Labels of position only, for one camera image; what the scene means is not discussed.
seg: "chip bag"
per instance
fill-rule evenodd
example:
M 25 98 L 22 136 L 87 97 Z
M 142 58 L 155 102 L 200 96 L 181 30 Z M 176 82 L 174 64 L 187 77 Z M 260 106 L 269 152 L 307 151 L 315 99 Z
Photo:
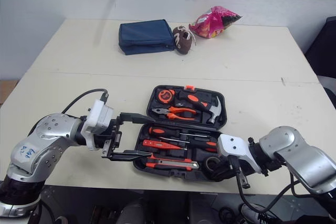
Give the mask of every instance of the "chip bag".
M 189 24 L 189 29 L 201 37 L 213 38 L 240 18 L 241 16 L 222 6 L 214 6 Z

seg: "toolbox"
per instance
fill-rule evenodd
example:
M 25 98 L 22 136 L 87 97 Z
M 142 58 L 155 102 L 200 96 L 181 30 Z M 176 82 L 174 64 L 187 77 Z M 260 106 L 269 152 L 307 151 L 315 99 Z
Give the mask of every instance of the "toolbox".
M 143 172 L 187 180 L 214 181 L 212 167 L 218 131 L 227 121 L 224 96 L 193 86 L 160 85 L 150 97 L 147 115 L 155 123 L 142 126 L 135 150 L 152 156 L 133 161 Z

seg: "screwdriver handle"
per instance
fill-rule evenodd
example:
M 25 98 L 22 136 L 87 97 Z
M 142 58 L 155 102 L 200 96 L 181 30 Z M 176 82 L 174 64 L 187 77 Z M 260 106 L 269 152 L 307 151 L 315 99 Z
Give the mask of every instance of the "screwdriver handle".
M 154 140 L 148 140 L 145 139 L 142 142 L 143 146 L 148 146 L 148 147 L 154 147 L 162 150 L 185 150 L 184 148 L 181 148 L 177 145 L 165 143 L 165 142 L 159 142 L 159 141 L 154 141 Z
M 217 144 L 214 142 L 192 141 L 188 146 L 200 148 L 208 152 L 217 152 Z
M 165 137 L 175 136 L 175 137 L 180 137 L 180 131 L 170 130 L 170 129 L 167 129 L 167 128 L 164 128 L 164 127 L 150 127 L 148 132 L 152 136 L 165 136 Z
M 211 108 L 210 103 L 201 101 L 200 98 L 198 98 L 195 94 L 190 94 L 184 91 L 180 91 L 178 94 L 180 99 L 187 100 L 202 111 L 209 111 Z

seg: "floor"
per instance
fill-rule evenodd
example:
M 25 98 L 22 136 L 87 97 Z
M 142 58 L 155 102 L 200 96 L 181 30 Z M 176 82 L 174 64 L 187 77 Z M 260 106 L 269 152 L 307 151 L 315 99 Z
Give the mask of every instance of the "floor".
M 157 190 L 124 190 L 98 189 L 65 186 L 46 186 L 42 199 L 53 209 L 55 216 L 70 216 L 72 223 L 105 224 L 114 223 L 122 208 L 135 199 L 143 198 L 150 204 L 155 223 L 195 223 L 191 216 L 203 214 L 206 218 L 211 212 L 212 223 L 222 223 L 218 218 L 218 211 L 222 207 L 230 207 L 238 214 L 238 207 L 242 203 L 238 194 L 207 194 L 188 193 L 182 191 Z M 249 202 L 267 205 L 273 195 L 249 195 Z M 100 221 L 90 222 L 92 212 L 103 209 L 110 215 Z M 302 215 L 327 216 L 327 212 L 313 199 L 297 199 L 294 196 L 284 196 L 272 209 L 282 220 L 295 220 Z M 51 223 L 46 211 L 43 211 L 41 223 Z

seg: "black cable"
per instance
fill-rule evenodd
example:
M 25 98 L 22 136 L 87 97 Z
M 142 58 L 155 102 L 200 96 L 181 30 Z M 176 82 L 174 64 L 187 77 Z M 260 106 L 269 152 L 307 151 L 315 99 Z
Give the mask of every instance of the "black cable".
M 73 106 L 79 99 L 86 96 L 87 94 L 94 93 L 94 92 L 104 92 L 100 100 L 103 101 L 105 104 L 109 96 L 107 90 L 106 89 L 91 89 L 77 96 L 72 102 L 70 102 L 70 104 L 61 113 L 65 114 L 68 111 L 68 109 L 71 108 L 71 106 Z
M 258 210 L 256 208 L 254 208 L 248 201 L 247 199 L 245 198 L 245 195 L 243 193 L 243 188 L 242 188 L 242 185 L 241 185 L 241 182 L 240 182 L 240 178 L 239 178 L 239 173 L 240 172 L 237 172 L 236 173 L 236 179 L 237 179 L 237 185 L 238 185 L 238 190 L 239 190 L 239 195 L 242 199 L 242 201 L 251 209 L 253 210 L 254 212 L 257 212 L 259 214 L 263 214 L 264 212 L 267 212 L 269 211 L 275 204 L 276 202 L 278 202 L 278 200 L 285 194 L 285 192 L 287 192 L 290 188 L 291 188 L 291 184 L 286 186 L 272 201 L 271 203 L 266 207 L 264 208 L 263 210 Z M 298 181 L 295 181 L 294 182 L 294 185 L 298 184 L 300 182 Z
M 314 198 L 315 197 L 315 196 L 313 196 L 311 194 L 301 194 L 301 195 L 297 194 L 295 192 L 295 189 L 294 189 L 294 176 L 293 176 L 293 174 L 291 172 L 289 173 L 289 175 L 290 175 L 290 185 L 291 185 L 290 189 L 292 191 L 292 194 L 295 197 L 297 197 L 297 198 Z
M 42 216 L 42 203 L 40 201 L 38 203 L 38 217 L 36 223 L 40 223 L 41 216 Z
M 54 213 L 52 212 L 52 209 L 43 201 L 43 200 L 40 200 L 42 206 L 44 206 L 46 208 L 46 210 L 49 212 L 49 215 L 50 215 L 50 218 L 51 218 L 51 223 L 52 224 L 55 224 L 56 221 L 55 221 L 55 216 L 54 216 Z

